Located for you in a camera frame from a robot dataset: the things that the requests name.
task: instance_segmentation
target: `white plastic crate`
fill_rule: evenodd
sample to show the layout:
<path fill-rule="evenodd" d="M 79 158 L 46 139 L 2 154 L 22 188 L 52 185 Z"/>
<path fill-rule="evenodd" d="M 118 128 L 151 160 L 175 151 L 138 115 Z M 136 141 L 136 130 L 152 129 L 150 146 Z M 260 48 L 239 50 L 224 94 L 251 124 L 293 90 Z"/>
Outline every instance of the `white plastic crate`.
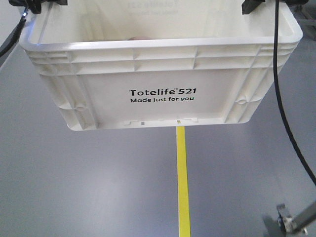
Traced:
<path fill-rule="evenodd" d="M 273 83 L 274 1 L 242 2 L 45 3 L 20 44 L 72 130 L 243 123 Z M 302 37 L 284 3 L 279 28 L 280 71 Z"/>

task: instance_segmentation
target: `black wire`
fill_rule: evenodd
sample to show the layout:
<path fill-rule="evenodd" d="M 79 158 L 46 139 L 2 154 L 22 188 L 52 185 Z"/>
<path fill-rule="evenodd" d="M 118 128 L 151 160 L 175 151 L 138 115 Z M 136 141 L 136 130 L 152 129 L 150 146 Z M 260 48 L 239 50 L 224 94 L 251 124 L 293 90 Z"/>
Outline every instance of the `black wire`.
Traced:
<path fill-rule="evenodd" d="M 10 39 L 10 42 L 0 52 L 0 57 L 4 56 L 15 45 L 15 43 L 17 43 L 17 41 L 19 40 L 20 35 L 22 33 L 22 30 L 23 30 L 23 27 L 24 27 L 25 22 L 26 22 L 25 17 L 27 15 L 27 12 L 28 12 L 28 9 L 26 8 L 24 13 L 23 13 L 23 15 L 22 15 L 22 17 L 21 17 L 21 20 L 19 21 L 19 23 L 15 27 L 15 30 L 14 30 L 13 36 Z"/>
<path fill-rule="evenodd" d="M 284 127 L 285 127 L 287 135 L 292 143 L 292 146 L 293 146 L 294 150 L 296 151 L 296 154 L 297 154 L 298 158 L 300 159 L 303 167 L 305 168 L 306 172 L 308 173 L 311 180 L 313 181 L 313 183 L 316 186 L 316 177 L 313 174 L 309 165 L 307 164 L 303 154 L 301 153 L 301 151 L 300 151 L 300 149 L 295 141 L 295 138 L 292 134 L 292 131 L 291 131 L 290 126 L 288 124 L 288 121 L 286 119 L 283 104 L 282 104 L 280 88 L 279 88 L 279 83 L 278 83 L 278 76 L 277 76 L 278 12 L 279 12 L 279 0 L 276 0 L 275 41 L 274 41 L 274 50 L 273 50 L 273 73 L 274 73 L 274 78 L 275 78 L 277 104 L 278 104 L 278 108 L 279 108 L 280 113 L 281 113 Z"/>

